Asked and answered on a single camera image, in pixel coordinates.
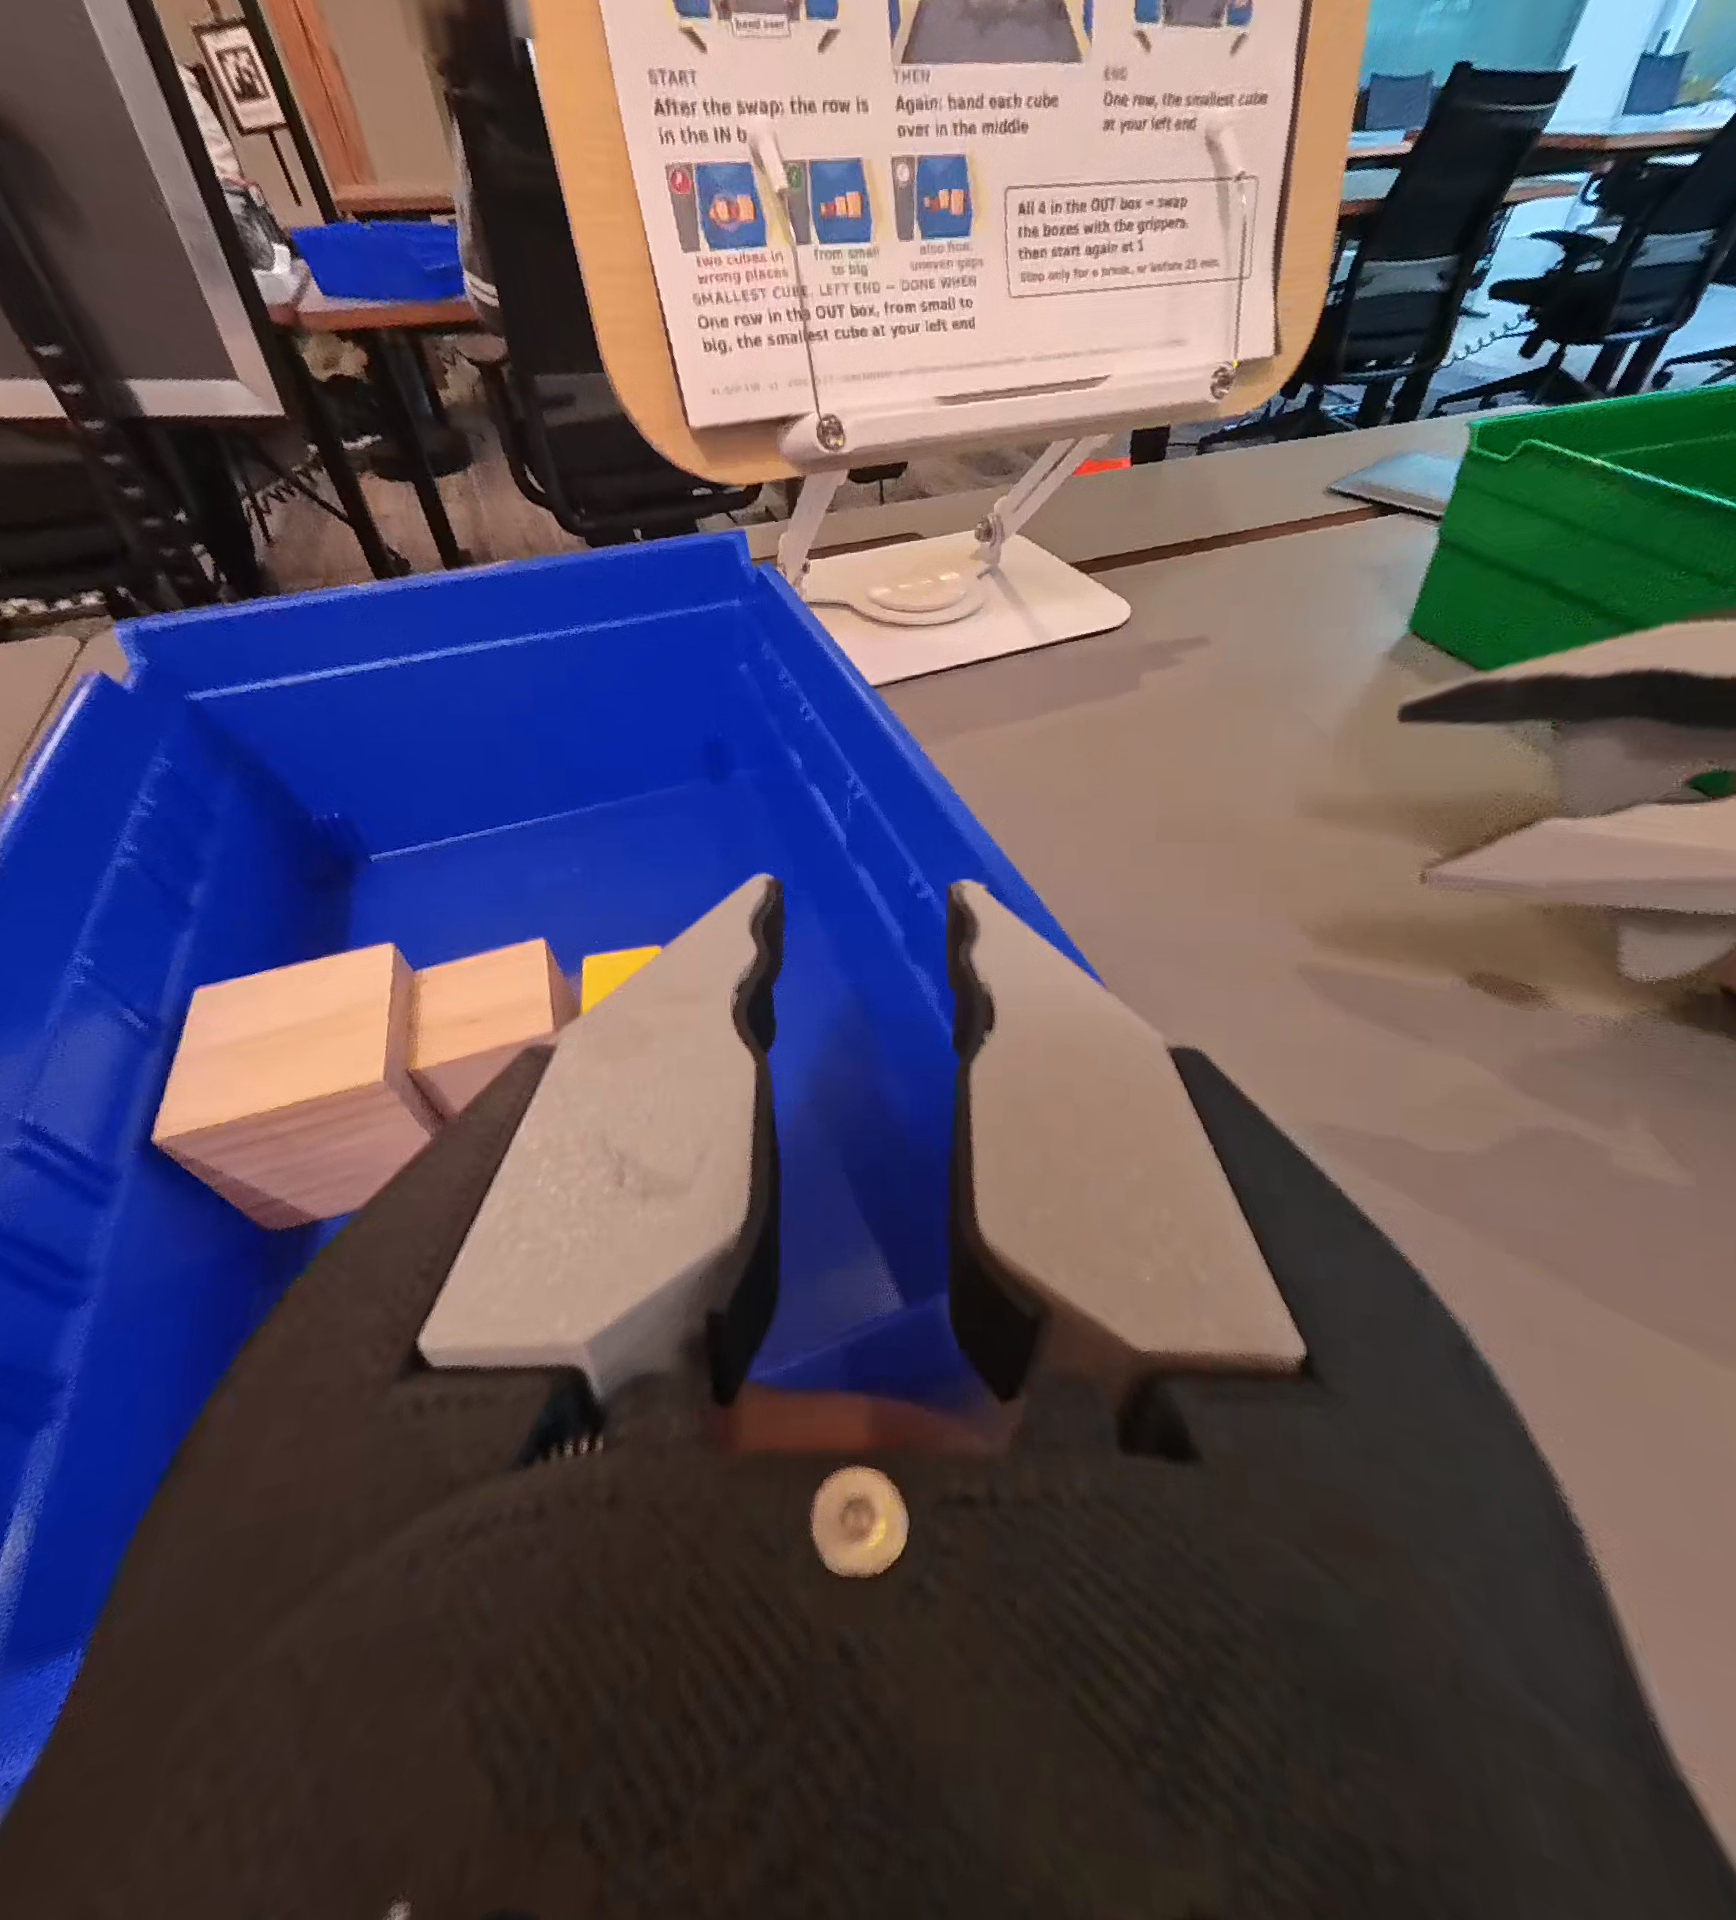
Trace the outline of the laminated printed sheet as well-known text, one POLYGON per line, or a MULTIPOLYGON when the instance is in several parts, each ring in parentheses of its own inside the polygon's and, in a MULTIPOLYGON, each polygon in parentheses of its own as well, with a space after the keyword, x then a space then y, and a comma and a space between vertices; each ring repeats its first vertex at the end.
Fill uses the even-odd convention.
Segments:
POLYGON ((1391 451, 1326 484, 1326 491, 1390 514, 1441 520, 1464 455, 1447 450, 1391 451))

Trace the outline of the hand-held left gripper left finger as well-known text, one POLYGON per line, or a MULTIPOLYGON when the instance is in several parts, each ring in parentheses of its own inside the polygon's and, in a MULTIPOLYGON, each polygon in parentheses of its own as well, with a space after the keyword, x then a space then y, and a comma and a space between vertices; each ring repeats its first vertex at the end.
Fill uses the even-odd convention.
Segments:
POLYGON ((551 1044, 418 1332, 432 1370, 565 1370, 594 1399, 741 1390, 780 1288, 769 1048, 783 888, 756 874, 551 1044))

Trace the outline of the small framed sign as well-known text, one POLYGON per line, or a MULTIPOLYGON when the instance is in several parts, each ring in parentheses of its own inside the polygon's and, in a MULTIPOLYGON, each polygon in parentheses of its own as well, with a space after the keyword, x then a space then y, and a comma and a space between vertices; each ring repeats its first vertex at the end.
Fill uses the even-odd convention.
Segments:
POLYGON ((231 130, 241 135, 285 130, 279 83, 252 24, 244 17, 213 19, 196 24, 191 31, 231 130))

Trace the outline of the tan rounded board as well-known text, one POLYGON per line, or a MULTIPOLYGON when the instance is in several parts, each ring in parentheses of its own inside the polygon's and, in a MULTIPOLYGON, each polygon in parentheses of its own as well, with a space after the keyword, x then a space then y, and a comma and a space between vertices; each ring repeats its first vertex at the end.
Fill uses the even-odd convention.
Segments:
POLYGON ((602 369, 641 437, 674 465, 735 486, 867 467, 928 451, 1106 435, 1164 421, 1230 419, 1264 401, 1312 346, 1342 221, 1349 119, 1366 41, 1366 2, 1301 4, 1284 163, 1240 226, 1271 268, 1273 349, 1116 349, 1101 371, 1055 357, 1032 371, 1021 351, 998 371, 950 379, 945 396, 844 396, 842 376, 805 360, 805 401, 769 400, 756 419, 694 424, 679 378, 678 321, 663 315, 656 245, 624 118, 624 59, 607 50, 604 4, 532 4, 536 76, 549 152, 590 304, 602 369))

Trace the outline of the blue plastic bin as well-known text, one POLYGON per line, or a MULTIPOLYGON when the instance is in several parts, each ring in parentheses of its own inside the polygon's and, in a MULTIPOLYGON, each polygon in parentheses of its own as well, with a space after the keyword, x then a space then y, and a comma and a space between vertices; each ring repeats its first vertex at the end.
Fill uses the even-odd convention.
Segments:
POLYGON ((783 1162, 766 1384, 945 1402, 950 886, 1082 951, 733 535, 122 630, 0 809, 0 1810, 183 1432, 331 1225, 150 1139, 189 995, 666 944, 769 874, 783 1162))

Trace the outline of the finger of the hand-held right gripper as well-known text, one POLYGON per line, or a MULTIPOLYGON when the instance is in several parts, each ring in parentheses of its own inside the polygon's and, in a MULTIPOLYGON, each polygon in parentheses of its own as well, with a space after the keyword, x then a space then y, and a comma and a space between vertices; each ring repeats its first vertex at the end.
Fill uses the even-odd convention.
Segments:
POLYGON ((1509 664, 1405 701, 1419 726, 1543 726, 1557 809, 1594 817, 1736 775, 1736 616, 1509 664))
POLYGON ((1428 865, 1422 879, 1598 909, 1626 979, 1691 977, 1736 949, 1736 793, 1548 817, 1428 865))

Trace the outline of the medium wooden cube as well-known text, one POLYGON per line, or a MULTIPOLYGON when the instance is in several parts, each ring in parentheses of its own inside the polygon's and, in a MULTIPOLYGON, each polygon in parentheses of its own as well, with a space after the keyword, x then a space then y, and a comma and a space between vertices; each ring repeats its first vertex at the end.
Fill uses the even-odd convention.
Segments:
POLYGON ((424 967, 409 1002, 405 1064, 439 1121, 578 1017, 578 992, 541 936, 424 967))

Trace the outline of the black office chair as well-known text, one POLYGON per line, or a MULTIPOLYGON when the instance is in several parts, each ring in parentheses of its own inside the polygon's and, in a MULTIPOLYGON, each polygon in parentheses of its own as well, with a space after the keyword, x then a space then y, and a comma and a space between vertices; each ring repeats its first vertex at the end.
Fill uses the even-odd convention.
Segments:
POLYGON ((1271 435, 1411 419, 1447 355, 1507 193, 1573 79, 1570 68, 1459 59, 1390 189, 1359 223, 1346 274, 1282 388, 1271 435))
POLYGON ((447 108, 464 292, 492 347, 479 384, 515 489, 588 548, 687 535, 760 488, 691 473, 633 426, 599 353, 515 4, 424 4, 447 108))
POLYGON ((1456 403, 1568 406, 1641 389, 1736 247, 1736 109, 1691 161, 1641 166, 1613 228, 1543 240, 1557 261, 1534 278, 1496 282, 1490 296, 1525 312, 1523 357, 1551 353, 1530 371, 1454 396, 1456 403))

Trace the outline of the large wooden cube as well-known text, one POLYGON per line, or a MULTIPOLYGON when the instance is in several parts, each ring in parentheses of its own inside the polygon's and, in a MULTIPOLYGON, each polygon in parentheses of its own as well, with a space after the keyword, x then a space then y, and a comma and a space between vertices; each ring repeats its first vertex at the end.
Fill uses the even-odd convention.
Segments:
POLYGON ((363 1208, 441 1130, 409 1068, 413 1002, 392 944, 200 985, 152 1141, 269 1231, 363 1208))

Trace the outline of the green plastic bin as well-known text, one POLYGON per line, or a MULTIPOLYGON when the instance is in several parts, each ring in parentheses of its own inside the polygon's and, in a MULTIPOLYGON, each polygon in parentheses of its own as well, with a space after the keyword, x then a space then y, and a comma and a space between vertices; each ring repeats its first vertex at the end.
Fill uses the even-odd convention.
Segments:
POLYGON ((1472 427, 1410 631, 1479 676, 1736 616, 1736 386, 1472 427))

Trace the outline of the blue parts bin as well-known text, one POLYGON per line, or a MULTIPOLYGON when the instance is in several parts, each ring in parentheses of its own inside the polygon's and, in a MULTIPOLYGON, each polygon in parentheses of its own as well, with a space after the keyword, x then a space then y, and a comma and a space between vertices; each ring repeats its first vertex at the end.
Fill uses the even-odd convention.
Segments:
POLYGON ((437 304, 466 296, 458 228, 441 220, 320 221, 287 230, 314 288, 335 301, 437 304))

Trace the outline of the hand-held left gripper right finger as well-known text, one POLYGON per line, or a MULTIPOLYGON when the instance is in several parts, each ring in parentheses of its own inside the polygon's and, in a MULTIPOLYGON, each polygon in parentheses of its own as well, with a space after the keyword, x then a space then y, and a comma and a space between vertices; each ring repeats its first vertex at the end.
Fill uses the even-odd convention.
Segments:
POLYGON ((947 1317, 979 1384, 1114 1402, 1290 1379, 1308 1348, 1165 1037, 987 886, 945 905, 947 1317))

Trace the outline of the wooden side table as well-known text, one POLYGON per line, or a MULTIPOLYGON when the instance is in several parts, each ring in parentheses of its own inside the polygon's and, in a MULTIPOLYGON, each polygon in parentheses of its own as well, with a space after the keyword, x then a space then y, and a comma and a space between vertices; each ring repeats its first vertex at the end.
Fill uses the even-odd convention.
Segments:
POLYGON ((402 578, 413 566, 375 522, 327 392, 310 371, 303 344, 329 340, 359 351, 375 419, 386 427, 402 479, 413 489, 436 562, 460 570, 471 566, 471 556, 458 538, 439 479, 447 472, 468 470, 474 451, 470 437, 447 416, 426 344, 466 333, 471 321, 466 297, 345 300, 315 286, 267 305, 266 349, 275 388, 331 486, 331 514, 351 534, 373 579, 402 578))

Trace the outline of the grey framed panel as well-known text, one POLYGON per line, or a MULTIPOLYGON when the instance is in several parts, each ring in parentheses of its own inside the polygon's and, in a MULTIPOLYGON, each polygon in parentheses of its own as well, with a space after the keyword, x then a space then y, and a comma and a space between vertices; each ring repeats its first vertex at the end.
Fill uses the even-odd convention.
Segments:
POLYGON ((0 186, 139 416, 283 416, 252 265, 152 4, 0 2, 0 186))

